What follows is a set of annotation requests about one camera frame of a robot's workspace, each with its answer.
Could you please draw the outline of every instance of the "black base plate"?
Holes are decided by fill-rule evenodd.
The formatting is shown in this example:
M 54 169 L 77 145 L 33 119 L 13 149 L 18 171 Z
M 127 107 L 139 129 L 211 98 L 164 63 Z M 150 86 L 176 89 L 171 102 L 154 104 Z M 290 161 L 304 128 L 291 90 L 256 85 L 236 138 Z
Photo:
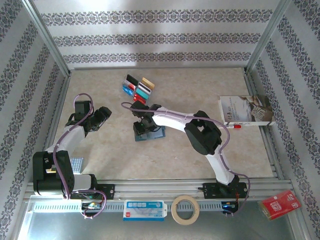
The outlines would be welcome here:
M 98 184 L 97 190 L 102 191 L 106 195 L 106 200 L 113 200 L 115 195 L 114 184 Z M 83 194 L 72 193 L 70 199 L 81 199 L 81 200 L 102 200 L 102 195 L 99 194 L 96 198 L 88 199 Z
M 229 190 L 227 186 L 223 186 L 217 182 L 206 182 L 202 184 L 204 199 L 235 199 L 236 193 L 240 199 L 244 199 L 247 195 L 247 184 L 239 182 L 235 189 Z

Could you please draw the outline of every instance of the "floral pattern stripe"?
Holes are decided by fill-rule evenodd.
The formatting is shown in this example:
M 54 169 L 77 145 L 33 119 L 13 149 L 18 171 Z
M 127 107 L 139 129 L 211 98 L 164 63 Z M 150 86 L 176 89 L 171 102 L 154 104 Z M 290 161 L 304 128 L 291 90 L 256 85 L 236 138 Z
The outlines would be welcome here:
M 319 207 L 316 206 L 317 200 L 313 196 L 313 191 L 310 189 L 310 182 L 308 181 L 307 172 L 301 166 L 301 160 L 297 153 L 296 146 L 294 140 L 291 136 L 291 133 L 288 130 L 288 126 L 286 120 L 284 119 L 283 112 L 279 106 L 279 101 L 276 97 L 275 91 L 272 87 L 271 81 L 267 74 L 266 68 L 261 59 L 258 60 L 256 66 L 256 70 L 259 74 L 260 80 L 263 84 L 265 93 L 270 100 L 271 107 L 273 109 L 274 118 L 277 122 L 277 128 L 280 132 L 283 145 L 285 147 L 288 159 L 292 166 L 292 170 L 294 176 L 296 177 L 296 181 L 299 186 L 299 190 L 301 191 L 301 199 L 303 200 L 306 211 L 308 212 L 308 216 L 312 221 L 312 226 L 315 228 L 315 234 L 318 238 L 320 238 L 320 221 L 319 221 Z
M 295 121 L 297 122 L 300 133 L 305 141 L 305 145 L 308 147 L 308 152 L 313 160 L 313 164 L 315 168 L 318 169 L 318 174 L 320 175 L 320 144 L 318 142 L 318 137 L 316 137 L 304 106 L 301 104 L 295 86 L 288 75 L 274 43 L 269 41 L 265 46 L 265 50 L 268 53 L 273 69 L 279 78 L 286 99 L 289 101 L 293 116 L 295 117 Z
M 120 62 L 248 61 L 250 52 L 150 52 L 64 55 L 67 64 Z
M 295 0 L 294 4 L 299 9 L 304 19 L 314 31 L 320 41 L 320 7 L 316 0 Z
M 300 39 L 285 16 L 279 22 L 277 29 L 285 40 L 301 75 L 304 77 L 304 81 L 306 82 L 310 93 L 312 93 L 315 103 L 320 109 L 320 75 L 317 72 L 315 65 L 310 60 L 308 53 L 302 46 Z
M 159 33 L 55 36 L 58 47 L 137 44 L 256 44 L 260 33 Z
M 49 58 L 49 54 L 49 49 L 46 45 L 44 45 L 33 67 L 30 77 L 24 87 L 11 122 L 9 123 L 9 126 L 6 130 L 6 134 L 3 136 L 3 140 L 0 146 L 0 180 L 2 180 L 2 175 L 6 170 L 6 165 L 8 164 L 8 160 L 10 159 L 11 153 L 16 144 L 16 139 L 18 138 L 20 128 L 25 120 L 38 82 L 40 81 L 40 77 Z
M 13 176 L 12 186 L 10 187 L 9 194 L 6 196 L 7 201 L 4 204 L 4 210 L 1 212 L 0 240 L 6 239 L 6 233 L 8 231 L 9 225 L 11 224 L 12 217 L 14 215 L 14 210 L 17 207 L 17 202 L 19 201 L 19 196 L 23 188 L 23 183 L 25 181 L 29 164 L 34 153 L 34 148 L 37 143 L 37 138 L 39 136 L 41 126 L 44 121 L 47 112 L 47 107 L 49 105 L 50 98 L 53 93 L 59 72 L 60 69 L 57 63 L 54 63 L 50 73 L 50 77 L 42 94 L 41 101 L 37 107 L 37 112 L 34 117 L 33 124 L 27 138 L 27 142 L 25 143 L 21 159 L 19 160 L 19 165 L 16 168 L 16 172 Z
M 18 73 L 25 62 L 27 54 L 34 43 L 38 30 L 36 26 L 30 22 L 25 29 L 18 45 L 16 46 L 11 58 L 9 59 L 6 68 L 3 70 L 0 77 L 0 111 L 6 102 L 6 98 L 13 87 L 13 83 L 18 77 Z
M 141 23 L 266 23 L 271 9 L 184 9 L 42 13 L 47 26 Z
M 16 20 L 21 9 L 21 0 L 7 0 L 4 2 L 0 10 L 0 43 L 11 28 L 11 24 Z

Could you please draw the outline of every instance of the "blue block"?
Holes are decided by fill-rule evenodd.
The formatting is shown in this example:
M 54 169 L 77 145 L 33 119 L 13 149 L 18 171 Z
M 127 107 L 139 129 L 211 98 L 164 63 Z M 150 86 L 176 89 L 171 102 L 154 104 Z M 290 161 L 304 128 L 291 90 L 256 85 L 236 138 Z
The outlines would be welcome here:
M 137 89 L 135 91 L 137 94 L 139 94 L 141 97 L 143 97 L 145 100 L 147 100 L 149 98 L 149 95 L 146 94 L 144 91 L 140 90 L 140 89 Z
M 128 88 L 126 85 L 122 85 L 122 89 L 123 91 L 128 94 L 129 96 L 133 96 L 134 95 L 134 91 L 132 91 L 130 88 Z

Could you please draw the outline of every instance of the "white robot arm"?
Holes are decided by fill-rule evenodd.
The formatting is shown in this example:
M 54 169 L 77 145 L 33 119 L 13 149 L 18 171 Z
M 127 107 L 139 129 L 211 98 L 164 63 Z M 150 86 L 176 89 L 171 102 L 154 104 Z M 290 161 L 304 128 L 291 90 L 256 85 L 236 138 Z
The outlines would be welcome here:
M 182 113 L 168 110 L 158 104 L 153 104 L 149 108 L 139 101 L 132 104 L 130 110 L 133 115 L 141 118 L 141 121 L 133 124 L 136 135 L 151 132 L 158 126 L 166 126 L 186 133 L 193 148 L 208 159 L 217 182 L 231 189 L 237 186 L 239 177 L 226 169 L 225 165 L 230 168 L 228 161 L 223 152 L 219 153 L 222 143 L 220 130 L 211 121 L 196 119 L 197 117 L 209 119 L 205 112 Z
M 89 132 L 97 131 L 112 113 L 102 106 L 89 115 L 91 104 L 91 101 L 76 101 L 75 113 L 71 114 L 65 125 L 62 137 L 45 151 L 33 155 L 33 189 L 36 195 L 65 195 L 64 184 L 67 185 L 69 193 L 90 190 L 97 186 L 94 174 L 74 175 L 70 163 L 70 156 L 79 143 Z
M 161 112 L 166 112 L 166 113 L 157 113 L 155 112 L 154 115 L 152 116 L 152 119 L 154 123 L 158 126 L 166 126 L 170 127 L 173 129 L 180 130 L 182 132 L 185 131 L 186 124 L 190 123 L 192 121 L 191 118 L 185 118 L 185 117 L 178 117 L 177 115 L 173 115 L 171 113 L 176 113 L 178 115 L 183 115 L 183 116 L 190 116 L 193 117 L 193 113 L 182 113 L 182 112 L 175 112 L 166 109 L 165 107 L 160 107 L 157 109 L 157 111 Z M 219 150 L 220 150 L 220 145 L 217 146 L 217 148 L 214 151 L 214 154 L 207 154 L 205 157 L 208 159 L 214 173 L 216 180 L 224 185 L 228 185 L 232 182 L 234 179 L 235 175 L 232 174 L 231 172 L 227 171 L 225 166 L 223 165 L 221 161 L 221 157 L 219 155 Z M 228 161 L 226 160 L 226 157 L 224 153 L 222 153 L 224 162 L 227 164 L 229 167 Z

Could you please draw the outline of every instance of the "beige floor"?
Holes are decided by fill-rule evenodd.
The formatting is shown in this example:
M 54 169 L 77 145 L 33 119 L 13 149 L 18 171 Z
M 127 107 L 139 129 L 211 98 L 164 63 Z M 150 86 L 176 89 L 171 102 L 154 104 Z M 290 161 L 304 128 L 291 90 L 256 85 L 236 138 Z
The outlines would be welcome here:
M 83 173 L 98 179 L 202 179 L 214 178 L 207 159 L 191 146 L 185 133 L 167 128 L 166 137 L 135 142 L 134 117 L 120 106 L 131 98 L 122 91 L 128 70 L 76 70 L 68 87 L 57 136 L 73 110 L 78 93 L 92 96 L 95 109 L 106 106 L 112 116 L 98 132 L 89 133 L 72 157 L 84 157 Z M 220 95 L 247 95 L 241 68 L 166 68 L 131 70 L 155 84 L 150 103 L 183 113 L 205 111 L 221 120 Z M 258 127 L 230 129 L 225 148 L 231 168 L 249 177 L 272 177 L 266 150 Z

